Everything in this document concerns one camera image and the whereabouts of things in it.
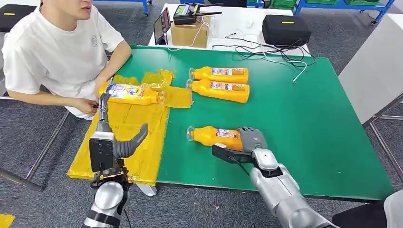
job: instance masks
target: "man's hand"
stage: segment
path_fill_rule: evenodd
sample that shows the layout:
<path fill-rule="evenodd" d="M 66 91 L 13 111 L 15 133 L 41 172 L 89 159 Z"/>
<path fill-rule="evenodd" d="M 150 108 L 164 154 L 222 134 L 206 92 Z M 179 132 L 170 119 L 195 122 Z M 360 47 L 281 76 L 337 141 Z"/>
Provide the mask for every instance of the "man's hand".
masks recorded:
<path fill-rule="evenodd" d="M 72 105 L 84 114 L 95 115 L 98 110 L 98 103 L 84 98 L 74 98 Z"/>

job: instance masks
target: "cardboard box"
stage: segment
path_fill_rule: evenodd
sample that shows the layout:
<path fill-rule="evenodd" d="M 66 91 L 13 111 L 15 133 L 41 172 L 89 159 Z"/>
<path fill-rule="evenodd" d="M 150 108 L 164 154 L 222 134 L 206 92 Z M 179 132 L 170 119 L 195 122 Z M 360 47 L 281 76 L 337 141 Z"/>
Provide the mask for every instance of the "cardboard box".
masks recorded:
<path fill-rule="evenodd" d="M 210 17 L 204 17 L 204 22 L 210 25 Z M 172 34 L 172 43 L 177 46 L 190 46 L 194 48 L 206 48 L 207 47 L 207 38 L 209 37 L 209 27 L 203 25 L 203 23 L 196 22 L 191 25 L 175 25 L 171 24 L 171 34 Z"/>

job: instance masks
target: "green table mat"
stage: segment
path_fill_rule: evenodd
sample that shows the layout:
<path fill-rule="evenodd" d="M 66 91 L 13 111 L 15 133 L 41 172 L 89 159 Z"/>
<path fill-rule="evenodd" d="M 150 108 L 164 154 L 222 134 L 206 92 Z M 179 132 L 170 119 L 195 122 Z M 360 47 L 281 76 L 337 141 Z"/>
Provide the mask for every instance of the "green table mat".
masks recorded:
<path fill-rule="evenodd" d="M 193 93 L 191 109 L 170 110 L 157 182 L 255 190 L 238 165 L 212 156 L 210 147 L 186 140 L 189 125 L 251 126 L 264 133 L 269 149 L 305 195 L 381 200 L 393 192 L 327 58 L 318 58 L 293 84 L 301 68 L 289 64 L 240 60 L 235 52 L 132 48 L 133 58 L 118 74 L 139 81 L 144 72 L 163 68 L 175 73 L 173 86 L 184 87 L 191 67 L 249 69 L 246 104 Z M 280 56 L 269 57 L 283 61 Z"/>

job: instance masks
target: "black cable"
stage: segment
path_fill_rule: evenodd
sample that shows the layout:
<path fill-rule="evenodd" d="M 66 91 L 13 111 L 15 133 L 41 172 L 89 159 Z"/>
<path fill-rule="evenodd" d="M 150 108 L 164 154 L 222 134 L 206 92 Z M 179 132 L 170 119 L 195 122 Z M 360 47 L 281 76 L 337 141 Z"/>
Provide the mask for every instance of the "black cable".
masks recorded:
<path fill-rule="evenodd" d="M 127 222 L 129 223 L 129 228 L 132 228 L 132 224 L 130 224 L 129 216 L 128 216 L 127 213 L 126 213 L 126 209 L 123 209 L 123 212 L 124 212 L 125 215 L 126 215 Z"/>
<path fill-rule="evenodd" d="M 246 175 L 247 176 L 249 176 L 249 172 L 248 171 L 246 171 L 246 169 L 245 169 L 245 167 L 243 167 L 243 165 L 238 161 L 238 160 L 236 160 L 234 157 L 232 157 L 232 156 L 228 156 L 231 160 L 233 160 L 234 162 L 236 162 L 240 167 L 241 167 L 241 169 L 246 173 Z"/>
<path fill-rule="evenodd" d="M 267 44 L 260 44 L 260 43 L 257 43 L 257 42 L 254 42 L 254 41 L 249 41 L 249 40 L 242 39 L 242 38 L 229 38 L 229 37 L 226 37 L 226 38 L 228 38 L 228 39 L 234 39 L 234 40 L 242 40 L 242 41 L 245 41 L 245 42 L 248 42 L 248 43 L 252 43 L 252 44 L 258 45 L 258 46 L 255 46 L 255 47 L 248 47 L 248 46 L 242 46 L 242 45 L 221 45 L 221 44 L 217 44 L 217 45 L 213 45 L 213 46 L 212 46 L 212 47 L 218 47 L 218 46 L 220 46 L 220 47 L 235 47 L 235 51 L 237 52 L 237 54 L 239 54 L 240 56 L 243 57 L 243 59 L 241 59 L 241 60 L 249 59 L 249 58 L 251 58 L 251 57 L 253 57 L 253 56 L 255 56 L 255 55 L 263 55 L 263 54 L 265 55 L 265 54 L 280 53 L 280 55 L 281 55 L 281 57 L 283 58 L 283 60 L 285 60 L 285 61 L 287 61 L 287 62 L 289 62 L 289 61 L 302 61 L 302 60 L 304 59 L 304 57 L 305 57 L 305 52 L 306 52 L 306 53 L 308 53 L 308 54 L 314 59 L 314 60 L 312 61 L 312 63 L 307 64 L 307 67 L 308 67 L 308 66 L 311 66 L 311 65 L 313 65 L 313 64 L 315 64 L 316 61 L 317 61 L 316 56 L 314 56 L 314 55 L 312 55 L 311 53 L 309 53 L 304 47 L 302 47 L 302 46 L 295 46 L 295 44 L 298 43 L 298 42 L 300 42 L 301 40 L 297 40 L 296 42 L 294 42 L 294 43 L 292 43 L 291 45 L 288 45 L 288 46 L 287 46 L 287 45 L 272 46 L 272 45 L 267 45 Z M 273 50 L 271 50 L 271 51 L 266 51 L 266 52 L 264 52 L 264 53 L 263 53 L 263 52 L 253 52 L 253 51 L 250 51 L 250 49 L 256 49 L 256 48 L 259 48 L 259 47 L 272 48 Z M 239 48 L 245 50 L 246 52 L 249 52 L 249 54 L 245 54 L 245 53 L 240 52 L 240 51 L 238 50 Z M 293 49 L 297 49 L 297 48 L 298 48 L 298 49 L 301 51 L 301 53 L 302 53 L 301 59 L 292 58 L 292 57 L 288 56 L 288 55 L 285 53 L 285 51 L 293 50 Z M 291 65 L 294 66 L 294 67 L 305 67 L 305 65 L 299 65 L 299 64 L 296 64 L 296 63 L 289 63 L 289 64 L 291 64 Z"/>

